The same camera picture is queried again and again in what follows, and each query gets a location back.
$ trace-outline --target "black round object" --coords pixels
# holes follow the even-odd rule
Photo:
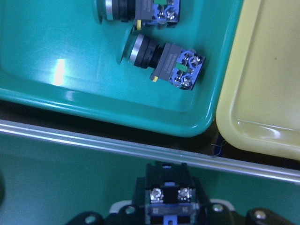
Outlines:
[[[128,22],[135,17],[135,0],[112,0],[112,17],[114,20]]]
[[[144,36],[134,65],[141,68],[156,68],[163,50],[156,41]]]

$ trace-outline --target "yellow tab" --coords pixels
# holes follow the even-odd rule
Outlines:
[[[153,82],[156,82],[156,81],[158,81],[158,76],[155,76],[154,78],[153,78],[153,80],[152,80]]]
[[[141,28],[142,28],[142,21],[141,20],[137,20],[136,21],[136,29],[137,30],[141,30]]]

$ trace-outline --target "silver metal strip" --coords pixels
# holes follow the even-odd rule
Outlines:
[[[113,20],[113,0],[105,0],[106,18]]]
[[[300,171],[0,120],[0,133],[300,184]]]
[[[136,60],[137,54],[139,53],[143,39],[144,39],[144,35],[139,34],[135,40],[135,45],[133,46],[133,49],[131,51],[131,55],[129,58],[129,61],[131,61],[132,63],[135,63],[135,60]]]

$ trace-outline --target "silver ring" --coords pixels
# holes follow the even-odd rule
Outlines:
[[[135,62],[137,54],[139,53],[140,47],[142,45],[142,42],[144,40],[144,35],[143,34],[139,34],[137,36],[137,39],[135,40],[135,45],[133,46],[129,61],[131,61],[132,63]]]
[[[105,0],[106,18],[113,20],[113,0]]]

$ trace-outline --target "yellow tray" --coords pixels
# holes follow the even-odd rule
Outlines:
[[[233,146],[300,160],[300,1],[246,0],[216,120]]]

